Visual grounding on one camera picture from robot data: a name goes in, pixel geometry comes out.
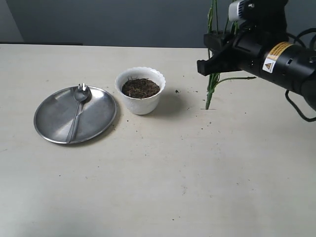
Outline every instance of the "metal plate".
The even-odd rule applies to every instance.
[[[89,86],[91,98],[79,113],[78,130],[69,144],[89,140],[105,131],[113,122],[117,105],[108,92]],[[60,90],[46,98],[34,116],[34,126],[40,136],[59,144],[67,144],[66,138],[77,109],[74,99],[76,86]]]

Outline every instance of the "spoon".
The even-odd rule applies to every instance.
[[[70,143],[74,137],[74,134],[77,132],[79,107],[80,105],[81,106],[83,105],[83,102],[89,97],[90,94],[91,94],[91,91],[85,83],[79,84],[78,87],[75,89],[74,98],[75,100],[77,100],[78,105],[77,105],[77,110],[76,110],[73,122],[69,129],[68,136],[66,138],[66,143]]]

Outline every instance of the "white pot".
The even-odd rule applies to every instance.
[[[122,87],[128,80],[143,78],[156,83],[159,86],[160,91],[156,95],[145,99],[131,98],[122,93]],[[146,115],[157,107],[160,100],[160,94],[164,90],[165,85],[165,78],[160,72],[155,69],[145,67],[127,69],[122,72],[115,81],[115,86],[122,95],[123,103],[132,113],[136,115]]]

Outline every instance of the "gray wall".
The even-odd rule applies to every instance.
[[[0,0],[0,41],[23,41],[5,0]]]
[[[7,0],[26,42],[203,47],[211,0]],[[219,0],[225,22],[231,0]],[[290,0],[288,31],[315,26],[315,0]]]

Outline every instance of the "table surface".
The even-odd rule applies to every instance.
[[[316,124],[262,79],[221,84],[203,109],[205,58],[205,49],[0,45],[0,236],[314,236]],[[131,114],[114,87],[137,66],[167,81],[147,116]],[[114,126],[80,145],[44,140],[36,108],[80,82],[117,99]]]

